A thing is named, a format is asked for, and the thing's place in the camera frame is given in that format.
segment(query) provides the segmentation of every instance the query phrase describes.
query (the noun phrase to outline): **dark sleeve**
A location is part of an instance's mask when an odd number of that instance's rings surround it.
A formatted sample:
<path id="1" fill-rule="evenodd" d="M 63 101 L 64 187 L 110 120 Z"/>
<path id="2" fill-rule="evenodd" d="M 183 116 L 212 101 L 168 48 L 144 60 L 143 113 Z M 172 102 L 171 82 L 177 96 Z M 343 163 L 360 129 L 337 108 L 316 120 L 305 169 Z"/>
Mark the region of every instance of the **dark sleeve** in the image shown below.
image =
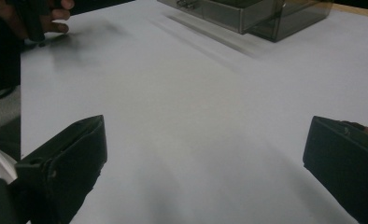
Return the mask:
<path id="1" fill-rule="evenodd" d="M 21 41 L 0 19 L 0 90 L 21 84 Z"/>

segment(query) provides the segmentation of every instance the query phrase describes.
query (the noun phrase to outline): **brown surface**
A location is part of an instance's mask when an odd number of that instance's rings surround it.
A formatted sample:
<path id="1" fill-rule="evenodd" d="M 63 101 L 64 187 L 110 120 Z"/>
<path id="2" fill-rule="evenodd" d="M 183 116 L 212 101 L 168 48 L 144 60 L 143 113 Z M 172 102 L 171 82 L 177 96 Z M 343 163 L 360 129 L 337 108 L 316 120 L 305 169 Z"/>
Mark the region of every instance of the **brown surface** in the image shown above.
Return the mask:
<path id="1" fill-rule="evenodd" d="M 368 16 L 368 9 L 333 4 L 333 9 Z"/>

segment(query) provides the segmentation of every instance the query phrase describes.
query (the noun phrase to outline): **black object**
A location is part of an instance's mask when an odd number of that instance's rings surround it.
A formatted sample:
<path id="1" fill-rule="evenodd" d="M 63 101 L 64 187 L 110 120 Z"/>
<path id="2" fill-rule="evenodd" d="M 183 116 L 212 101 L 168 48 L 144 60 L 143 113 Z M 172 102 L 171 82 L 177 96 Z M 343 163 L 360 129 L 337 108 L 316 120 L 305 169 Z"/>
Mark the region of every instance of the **black object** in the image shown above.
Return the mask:
<path id="1" fill-rule="evenodd" d="M 342 4 L 350 7 L 362 7 L 368 9 L 368 0 L 335 0 L 336 4 Z"/>
<path id="2" fill-rule="evenodd" d="M 15 161 L 21 160 L 21 116 L 0 127 L 0 151 Z"/>
<path id="3" fill-rule="evenodd" d="M 21 41 L 0 18 L 0 90 L 21 84 Z"/>
<path id="4" fill-rule="evenodd" d="M 332 119 L 314 117 L 304 167 L 360 223 L 368 223 L 368 133 Z"/>
<path id="5" fill-rule="evenodd" d="M 35 42 L 41 42 L 45 39 L 42 29 L 40 16 L 50 14 L 49 0 L 10 0 L 20 15 L 24 26 L 26 27 L 29 39 Z M 77 0 L 75 6 L 70 10 L 71 15 L 94 11 L 104 7 L 131 2 L 134 0 Z M 61 8 L 60 0 L 54 1 L 55 8 Z"/>
<path id="6" fill-rule="evenodd" d="M 0 224 L 70 223 L 106 158 L 103 116 L 70 125 L 15 165 L 13 183 L 0 179 Z"/>
<path id="7" fill-rule="evenodd" d="M 333 0 L 158 0 L 241 35 L 277 42 L 327 18 Z"/>

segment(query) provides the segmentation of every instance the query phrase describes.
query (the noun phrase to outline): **transparent container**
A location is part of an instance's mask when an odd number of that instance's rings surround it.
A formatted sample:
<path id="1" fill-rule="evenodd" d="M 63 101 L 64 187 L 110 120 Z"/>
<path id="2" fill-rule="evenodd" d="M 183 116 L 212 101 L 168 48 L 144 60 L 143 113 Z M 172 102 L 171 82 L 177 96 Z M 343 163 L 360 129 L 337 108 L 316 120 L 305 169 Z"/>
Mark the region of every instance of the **transparent container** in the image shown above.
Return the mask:
<path id="1" fill-rule="evenodd" d="M 158 0 L 241 35 L 277 42 L 325 19 L 333 0 Z"/>

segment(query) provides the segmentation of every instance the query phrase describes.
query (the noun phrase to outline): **person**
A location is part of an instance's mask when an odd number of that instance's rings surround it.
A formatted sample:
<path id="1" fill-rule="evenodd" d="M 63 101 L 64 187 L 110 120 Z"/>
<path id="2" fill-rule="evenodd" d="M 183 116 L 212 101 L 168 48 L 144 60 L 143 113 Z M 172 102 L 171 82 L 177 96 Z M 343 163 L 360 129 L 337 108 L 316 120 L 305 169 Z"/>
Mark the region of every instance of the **person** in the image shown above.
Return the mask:
<path id="1" fill-rule="evenodd" d="M 44 32 L 67 33 L 68 26 L 57 20 L 67 21 L 74 0 L 62 0 L 62 8 L 49 1 L 51 12 L 40 16 Z M 21 84 L 21 46 L 28 36 L 26 28 L 15 10 L 6 0 L 0 0 L 0 98 Z"/>
<path id="2" fill-rule="evenodd" d="M 68 26 L 57 20 L 67 21 L 74 4 L 74 0 L 62 0 L 62 8 L 56 8 L 49 2 L 50 15 L 40 17 L 44 32 L 67 33 Z M 21 83 L 21 46 L 27 36 L 15 7 L 0 0 L 0 98 Z M 0 127 L 0 178 L 8 183 L 16 178 L 13 164 L 21 159 L 20 126 L 17 118 Z"/>

